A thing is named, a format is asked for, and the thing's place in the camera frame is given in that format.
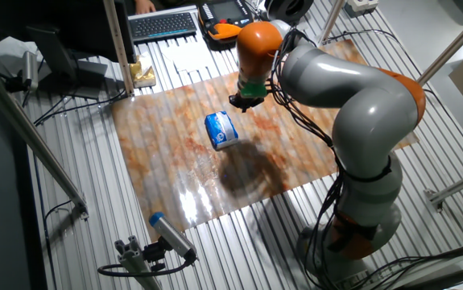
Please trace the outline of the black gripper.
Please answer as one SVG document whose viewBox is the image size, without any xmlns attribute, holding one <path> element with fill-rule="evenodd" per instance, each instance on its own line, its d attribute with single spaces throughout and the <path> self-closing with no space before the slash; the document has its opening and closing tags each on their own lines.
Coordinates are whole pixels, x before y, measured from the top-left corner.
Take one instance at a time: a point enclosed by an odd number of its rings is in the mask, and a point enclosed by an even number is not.
<svg viewBox="0 0 463 290">
<path fill-rule="evenodd" d="M 263 97 L 243 97 L 239 93 L 229 96 L 229 103 L 235 107 L 240 107 L 245 113 L 250 107 L 254 108 L 265 102 Z"/>
</svg>

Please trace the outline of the person hand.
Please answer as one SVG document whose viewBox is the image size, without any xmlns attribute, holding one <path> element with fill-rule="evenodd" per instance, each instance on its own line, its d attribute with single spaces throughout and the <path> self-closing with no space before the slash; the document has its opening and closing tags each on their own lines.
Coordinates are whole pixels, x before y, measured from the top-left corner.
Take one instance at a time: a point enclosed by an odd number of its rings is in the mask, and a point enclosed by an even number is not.
<svg viewBox="0 0 463 290">
<path fill-rule="evenodd" d="M 151 12 L 156 12 L 155 4 L 152 0 L 134 0 L 135 14 L 143 15 Z"/>
</svg>

